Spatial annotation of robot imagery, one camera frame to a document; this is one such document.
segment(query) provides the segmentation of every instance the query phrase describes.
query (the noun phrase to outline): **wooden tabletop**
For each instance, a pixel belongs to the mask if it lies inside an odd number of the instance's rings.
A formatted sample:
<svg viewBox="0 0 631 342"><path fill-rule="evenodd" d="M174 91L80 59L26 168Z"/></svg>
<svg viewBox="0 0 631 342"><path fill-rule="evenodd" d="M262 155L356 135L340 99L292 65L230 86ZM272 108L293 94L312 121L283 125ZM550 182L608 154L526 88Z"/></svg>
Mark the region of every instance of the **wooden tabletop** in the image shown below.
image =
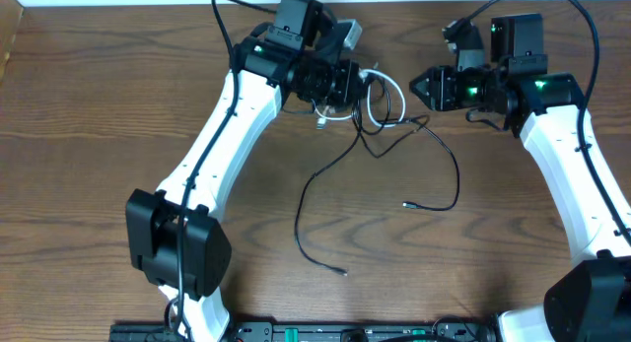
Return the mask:
<svg viewBox="0 0 631 342"><path fill-rule="evenodd" d="M479 2L333 5L364 34L353 57L409 80L452 64L441 28ZM591 103L599 144L631 193L631 2L585 2L600 33ZM221 7L233 40L268 16ZM540 12L550 71L584 87L592 65L585 22L556 2L507 2L476 21ZM0 329L16 340L103 341L118 320L160 320L165 298L130 265L124 206L182 159L223 88L228 58L209 6L28 9L0 89ZM428 109L406 91L408 113ZM287 107L305 107L291 98ZM226 221L233 260L223 281L232 312L279 321L421 321L483 316L542 302L570 269L562 223L521 142L469 124L461 111L429 123L456 154L461 194L449 212L450 157L420 132L380 160L358 147L310 188L311 173L352 141L345 122L282 113L257 141L235 183ZM384 131L384 149L407 129Z"/></svg>

